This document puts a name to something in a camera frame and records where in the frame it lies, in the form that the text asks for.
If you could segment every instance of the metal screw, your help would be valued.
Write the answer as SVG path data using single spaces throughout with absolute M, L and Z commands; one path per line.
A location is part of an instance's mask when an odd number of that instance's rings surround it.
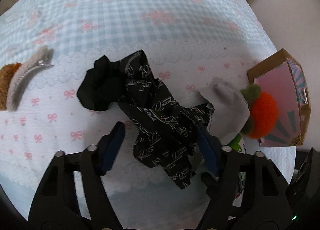
M 232 151 L 232 148 L 228 145 L 224 145 L 221 147 L 222 151 L 225 151 L 225 152 L 231 152 Z
M 263 157 L 264 157 L 264 153 L 261 152 L 261 151 L 257 151 L 255 154 L 256 154 L 256 156 L 258 156 L 259 158 L 263 158 Z
M 57 151 L 56 152 L 56 157 L 61 157 L 62 155 L 64 155 L 63 151 Z
M 98 147 L 97 147 L 95 144 L 92 144 L 92 145 L 90 145 L 90 146 L 88 147 L 88 151 L 89 151 L 89 152 L 93 152 L 93 151 L 95 151 L 97 148 L 98 148 Z

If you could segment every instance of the fuzzy beige hair clip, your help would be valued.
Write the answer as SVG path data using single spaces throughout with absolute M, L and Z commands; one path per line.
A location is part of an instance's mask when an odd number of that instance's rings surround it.
M 25 78 L 34 70 L 52 67 L 51 56 L 52 50 L 45 45 L 25 63 L 8 64 L 0 69 L 0 111 L 17 110 Z

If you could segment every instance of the bedsheet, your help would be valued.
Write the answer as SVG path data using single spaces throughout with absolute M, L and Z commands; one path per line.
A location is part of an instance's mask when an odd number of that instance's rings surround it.
M 180 190 L 160 167 L 136 161 L 129 118 L 116 105 L 91 112 L 76 98 L 86 70 L 102 55 L 117 61 L 143 49 L 154 75 L 190 107 L 203 103 L 196 89 L 214 77 L 245 87 L 246 70 L 276 52 L 245 0 L 20 0 L 0 16 L 0 38 L 0 66 L 45 44 L 54 50 L 54 67 L 32 78 L 18 111 L 0 113 L 0 179 L 14 205 L 27 217 L 54 153 L 82 151 L 120 120 L 126 138 L 102 181 L 123 227 L 136 229 L 196 227 L 209 201 L 200 180 L 206 167 Z M 247 140 L 246 148 L 262 149 Z M 262 150 L 290 181 L 295 147 Z M 76 188 L 89 217 L 78 173 Z

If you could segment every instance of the gray cloth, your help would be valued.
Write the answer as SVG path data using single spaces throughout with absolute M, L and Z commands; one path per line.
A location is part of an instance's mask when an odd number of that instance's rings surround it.
M 209 134 L 216 136 L 222 145 L 227 145 L 249 118 L 246 100 L 232 83 L 217 77 L 199 92 L 214 106 L 207 128 Z

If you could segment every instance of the brown plush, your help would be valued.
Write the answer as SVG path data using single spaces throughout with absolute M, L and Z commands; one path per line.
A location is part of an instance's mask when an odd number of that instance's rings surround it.
M 7 110 L 6 101 L 10 81 L 20 67 L 21 63 L 16 63 L 5 65 L 0 69 L 0 111 Z

